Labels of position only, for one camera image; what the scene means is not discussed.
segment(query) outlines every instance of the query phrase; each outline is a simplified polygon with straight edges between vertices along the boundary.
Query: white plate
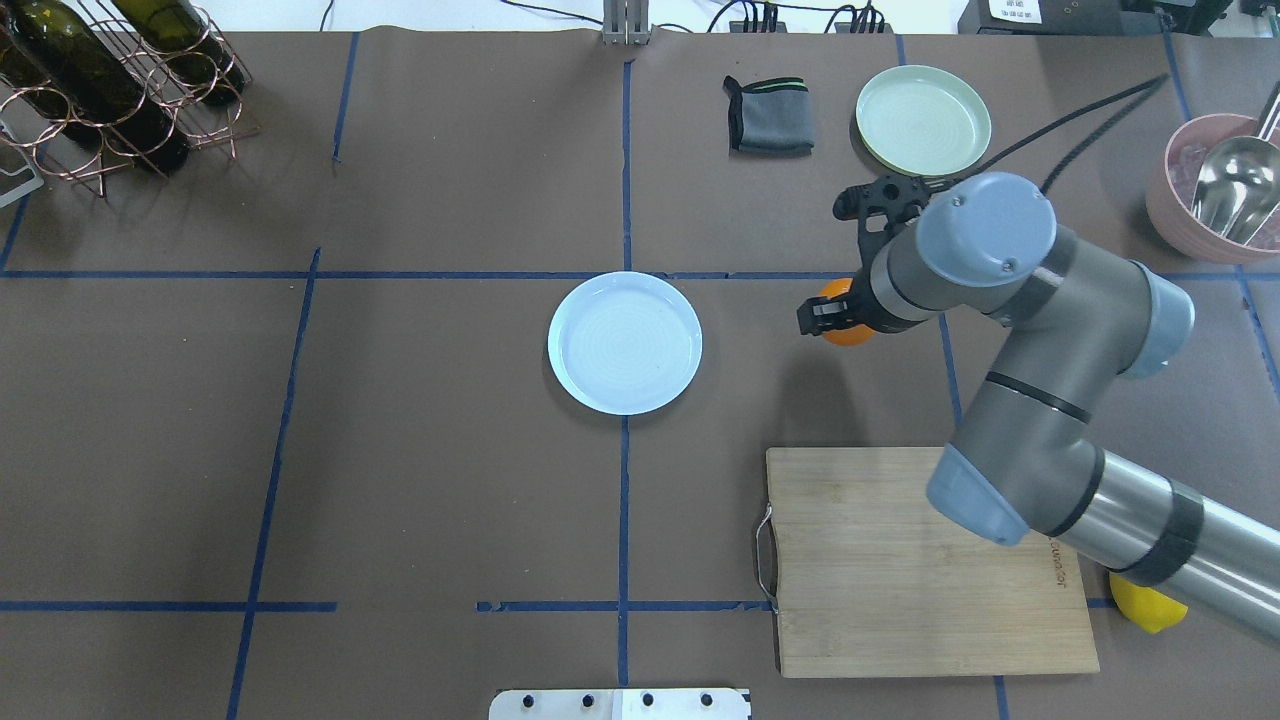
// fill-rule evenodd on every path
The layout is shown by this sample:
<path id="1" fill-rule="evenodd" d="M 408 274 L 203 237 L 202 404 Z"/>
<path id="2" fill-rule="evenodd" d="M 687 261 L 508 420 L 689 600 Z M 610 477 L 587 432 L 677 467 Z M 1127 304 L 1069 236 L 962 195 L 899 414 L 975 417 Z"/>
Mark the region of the white plate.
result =
<path id="1" fill-rule="evenodd" d="M 872 155 L 909 176 L 959 173 L 991 142 L 991 114 L 978 92 L 928 65 L 877 74 L 858 94 L 854 114 Z"/>
<path id="2" fill-rule="evenodd" d="M 689 387 L 703 357 L 703 329 L 678 290 L 644 273 L 608 273 L 561 301 L 547 354 L 556 378 L 582 405 L 639 415 Z"/>

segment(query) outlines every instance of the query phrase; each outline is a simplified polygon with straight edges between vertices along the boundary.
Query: pink bowl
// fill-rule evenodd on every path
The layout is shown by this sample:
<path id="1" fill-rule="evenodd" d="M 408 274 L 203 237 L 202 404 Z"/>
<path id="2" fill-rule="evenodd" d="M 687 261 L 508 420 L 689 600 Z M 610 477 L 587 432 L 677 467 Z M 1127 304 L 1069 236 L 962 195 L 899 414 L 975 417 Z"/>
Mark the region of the pink bowl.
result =
<path id="1" fill-rule="evenodd" d="M 1267 218 L 1248 246 L 1238 245 L 1204 227 L 1192 215 L 1192 197 L 1204 155 L 1219 142 L 1252 135 L 1257 119 L 1219 114 L 1196 118 L 1174 132 L 1151 183 L 1147 184 L 1147 215 L 1156 231 L 1184 254 L 1198 260 L 1234 265 L 1280 258 L 1280 213 Z M 1280 138 L 1280 129 L 1271 142 Z"/>

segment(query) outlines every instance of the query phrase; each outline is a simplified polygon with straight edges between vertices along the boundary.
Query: orange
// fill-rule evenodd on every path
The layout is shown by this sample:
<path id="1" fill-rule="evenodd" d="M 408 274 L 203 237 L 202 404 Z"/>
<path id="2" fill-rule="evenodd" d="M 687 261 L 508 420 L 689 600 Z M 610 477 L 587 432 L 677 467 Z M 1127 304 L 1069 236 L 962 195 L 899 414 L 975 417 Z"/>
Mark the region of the orange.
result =
<path id="1" fill-rule="evenodd" d="M 837 295 L 849 292 L 849 288 L 851 287 L 854 287 L 854 278 L 840 278 L 827 283 L 827 287 L 822 288 L 819 295 L 823 295 L 824 297 L 836 297 Z M 876 334 L 876 331 L 868 328 L 867 325 L 854 325 L 842 331 L 827 331 L 822 333 L 822 338 L 832 345 L 852 347 L 867 342 L 873 334 Z"/>

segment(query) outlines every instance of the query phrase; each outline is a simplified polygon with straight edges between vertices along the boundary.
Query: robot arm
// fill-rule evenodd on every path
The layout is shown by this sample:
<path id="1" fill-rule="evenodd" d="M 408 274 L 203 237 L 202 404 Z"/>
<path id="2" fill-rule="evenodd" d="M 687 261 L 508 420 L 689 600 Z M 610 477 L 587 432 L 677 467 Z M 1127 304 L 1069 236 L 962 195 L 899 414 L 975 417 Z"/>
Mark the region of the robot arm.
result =
<path id="1" fill-rule="evenodd" d="M 861 250 L 854 290 L 803 305 L 803 332 L 901 332 L 959 305 L 1011 328 L 929 480 L 938 511 L 1001 544 L 1057 537 L 1280 643 L 1280 533 L 1084 439 L 1115 378 L 1158 372 L 1189 337 L 1181 288 L 1079 240 L 1007 173 L 940 193 Z"/>

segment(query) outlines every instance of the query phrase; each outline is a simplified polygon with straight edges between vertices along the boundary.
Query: green glass bottle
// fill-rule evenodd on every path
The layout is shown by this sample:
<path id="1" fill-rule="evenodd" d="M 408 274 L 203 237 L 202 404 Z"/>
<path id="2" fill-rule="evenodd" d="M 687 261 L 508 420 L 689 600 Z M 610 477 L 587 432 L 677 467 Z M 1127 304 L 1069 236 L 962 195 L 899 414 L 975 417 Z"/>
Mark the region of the green glass bottle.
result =
<path id="1" fill-rule="evenodd" d="M 244 73 L 232 63 L 232 56 L 216 40 L 210 37 L 205 19 L 187 0 L 111 0 L 111 4 L 129 20 L 142 40 L 160 53 L 200 53 L 179 55 L 165 61 L 173 74 L 191 86 L 204 86 L 215 77 L 214 64 L 224 77 L 201 100 L 206 105 L 223 106 L 244 91 Z"/>
<path id="2" fill-rule="evenodd" d="M 0 20 L 3 20 L 3 13 L 4 8 L 0 8 Z M 36 87 L 49 82 L 49 76 L 45 74 L 45 70 L 37 68 L 35 63 L 22 54 L 22 50 L 14 46 L 9 35 L 3 31 L 3 27 L 0 27 L 0 81 L 4 81 L 5 85 L 14 90 L 19 87 Z M 47 120 L 60 123 L 68 117 L 69 108 L 67 106 L 67 100 L 56 92 L 28 92 L 22 99 L 40 117 Z M 67 123 L 67 127 L 63 128 L 63 135 L 87 152 L 97 152 L 97 149 L 102 146 L 102 135 L 97 129 L 76 120 Z"/>
<path id="3" fill-rule="evenodd" d="M 81 117 L 114 123 L 115 132 L 143 152 L 145 160 L 136 160 L 140 168 L 154 165 L 168 174 L 187 161 L 191 143 L 173 118 L 145 96 L 138 81 L 74 10 L 58 0 L 0 4 L 9 10 L 6 27 L 14 45 L 49 74 Z"/>

